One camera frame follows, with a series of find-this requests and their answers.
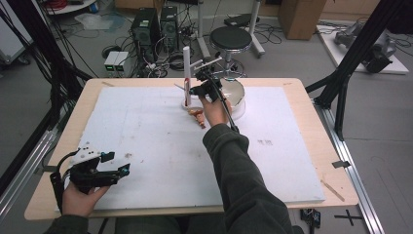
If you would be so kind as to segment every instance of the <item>concrete floor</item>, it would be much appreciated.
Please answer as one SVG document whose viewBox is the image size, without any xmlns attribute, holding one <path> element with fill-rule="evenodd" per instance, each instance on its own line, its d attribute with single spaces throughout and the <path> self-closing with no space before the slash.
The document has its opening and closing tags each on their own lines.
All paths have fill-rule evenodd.
<svg viewBox="0 0 413 234">
<path fill-rule="evenodd" d="M 99 76 L 105 77 L 104 58 L 101 51 L 115 44 L 117 38 L 128 36 L 131 23 L 117 19 L 119 27 L 109 31 L 84 31 L 79 24 L 72 25 L 73 16 L 60 19 L 63 26 L 76 33 L 69 35 L 70 42 Z M 263 19 L 260 23 L 278 26 L 277 19 Z M 206 20 L 210 28 L 211 21 Z M 217 18 L 214 27 L 224 25 Z M 256 58 L 249 51 L 235 56 L 242 62 L 248 77 L 295 77 L 304 86 L 324 78 L 335 66 L 317 35 L 309 41 L 286 40 L 281 32 L 280 44 L 263 44 L 266 54 Z M 194 42 L 194 58 L 200 58 Z M 413 49 L 404 49 L 413 54 Z M 209 47 L 213 55 L 215 50 Z M 413 58 L 400 51 L 396 57 L 413 70 Z M 89 69 L 75 56 L 80 69 Z M 50 85 L 44 80 L 36 64 L 13 64 L 0 71 L 0 147 L 2 159 L 0 174 L 13 160 L 19 149 L 36 128 L 50 107 Z M 182 72 L 171 71 L 168 77 L 182 77 Z M 358 172 L 386 233 L 413 233 L 413 75 L 367 74 L 355 72 L 349 84 L 344 138 L 357 165 Z M 310 93 L 311 98 L 320 91 Z M 23 214 L 39 180 L 34 175 L 19 195 L 8 215 L 0 223 L 0 233 L 41 233 L 50 220 L 27 221 Z M 362 219 L 336 218 L 335 215 L 361 216 L 358 207 L 319 209 L 321 229 L 316 233 L 368 233 Z M 294 224 L 309 233 L 307 224 L 300 220 L 299 211 L 291 210 Z M 97 233 L 101 219 L 91 219 L 90 232 Z M 111 218 L 104 233 L 113 233 Z"/>
</svg>

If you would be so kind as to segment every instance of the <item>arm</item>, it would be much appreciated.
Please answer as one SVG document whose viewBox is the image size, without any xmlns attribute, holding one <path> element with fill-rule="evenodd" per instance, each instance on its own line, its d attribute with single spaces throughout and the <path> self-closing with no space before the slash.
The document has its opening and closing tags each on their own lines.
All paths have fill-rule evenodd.
<svg viewBox="0 0 413 234">
<path fill-rule="evenodd" d="M 101 187 L 89 194 L 84 194 L 70 182 L 63 193 L 62 216 L 55 219 L 45 234 L 86 234 L 88 233 L 88 216 L 94 205 L 107 192 L 109 187 Z"/>
<path fill-rule="evenodd" d="M 221 103 L 200 100 L 211 124 L 203 142 L 221 191 L 228 233 L 292 233 L 285 204 L 267 190 L 247 154 L 248 138 L 225 124 Z"/>
</svg>

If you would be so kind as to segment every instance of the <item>white board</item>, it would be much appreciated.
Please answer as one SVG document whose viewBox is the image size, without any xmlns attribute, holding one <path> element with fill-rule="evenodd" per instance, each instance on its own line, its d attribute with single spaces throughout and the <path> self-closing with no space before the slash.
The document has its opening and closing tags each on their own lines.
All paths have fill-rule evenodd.
<svg viewBox="0 0 413 234">
<path fill-rule="evenodd" d="M 201 129 L 181 107 L 176 88 L 103 88 L 82 135 L 115 159 L 100 171 L 131 163 L 98 210 L 222 205 Z M 245 88 L 245 115 L 236 121 L 268 189 L 286 203 L 321 202 L 324 195 L 282 88 Z"/>
<path fill-rule="evenodd" d="M 334 30 L 334 27 L 317 25 L 317 29 L 319 31 L 332 31 Z M 319 36 L 322 42 L 324 43 L 324 46 L 327 48 L 328 53 L 331 56 L 331 59 L 333 59 L 333 62 L 337 67 L 340 64 L 340 62 L 343 60 L 344 55 L 346 54 L 348 49 L 344 45 L 337 45 L 334 43 L 335 35 L 336 35 L 336 32 L 334 31 L 330 34 L 322 33 Z M 389 60 L 391 60 L 393 63 L 390 63 L 389 65 L 387 65 L 379 73 L 407 74 L 409 72 L 409 70 L 395 56 L 389 57 Z M 358 67 L 356 68 L 356 71 L 368 72 L 363 64 L 359 64 Z"/>
</svg>

